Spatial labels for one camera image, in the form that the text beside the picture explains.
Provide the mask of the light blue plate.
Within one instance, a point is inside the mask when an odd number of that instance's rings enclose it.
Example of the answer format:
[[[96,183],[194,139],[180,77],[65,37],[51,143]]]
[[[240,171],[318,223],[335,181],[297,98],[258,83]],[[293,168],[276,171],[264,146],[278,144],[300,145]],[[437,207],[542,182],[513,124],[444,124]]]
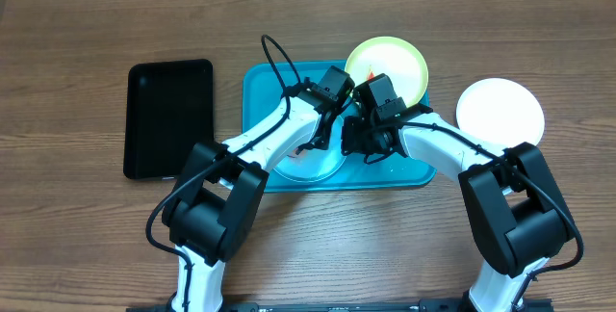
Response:
[[[274,167],[274,171],[293,182],[314,183],[333,175],[345,160],[346,156],[337,149],[292,151]]]

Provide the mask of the yellow-green plate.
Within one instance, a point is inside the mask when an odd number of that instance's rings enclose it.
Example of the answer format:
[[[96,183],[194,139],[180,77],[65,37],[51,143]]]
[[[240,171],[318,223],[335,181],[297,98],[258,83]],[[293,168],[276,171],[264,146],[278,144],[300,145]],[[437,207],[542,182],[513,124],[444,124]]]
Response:
[[[360,43],[346,59],[345,72],[356,86],[386,74],[407,107],[418,104],[428,86],[428,68],[421,52],[395,37],[375,37]]]

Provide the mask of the white plate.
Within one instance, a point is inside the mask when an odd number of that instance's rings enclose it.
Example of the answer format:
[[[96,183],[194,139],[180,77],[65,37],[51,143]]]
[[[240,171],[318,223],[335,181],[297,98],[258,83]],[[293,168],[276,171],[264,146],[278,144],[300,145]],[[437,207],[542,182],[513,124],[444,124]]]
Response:
[[[488,78],[468,86],[456,105],[458,127],[489,143],[539,144],[545,115],[535,95],[514,81]]]

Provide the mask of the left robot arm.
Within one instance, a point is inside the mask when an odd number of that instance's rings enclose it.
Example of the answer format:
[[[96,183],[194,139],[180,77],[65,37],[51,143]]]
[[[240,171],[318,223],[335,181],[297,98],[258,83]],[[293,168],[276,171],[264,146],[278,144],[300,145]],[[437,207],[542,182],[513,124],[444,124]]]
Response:
[[[218,311],[222,277],[250,231],[270,172],[299,150],[326,150],[344,95],[282,97],[259,123],[223,143],[199,143],[157,206],[179,259],[171,311]]]

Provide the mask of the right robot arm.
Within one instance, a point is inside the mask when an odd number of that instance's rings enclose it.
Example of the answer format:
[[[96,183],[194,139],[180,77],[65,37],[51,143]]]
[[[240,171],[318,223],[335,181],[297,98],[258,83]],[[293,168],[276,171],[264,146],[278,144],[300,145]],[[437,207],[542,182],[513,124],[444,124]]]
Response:
[[[342,150],[379,159],[397,153],[459,183],[484,260],[465,310],[531,309],[524,300],[530,282],[552,271],[549,260],[580,238],[543,154],[531,143],[483,142],[417,105],[387,119],[346,117]]]

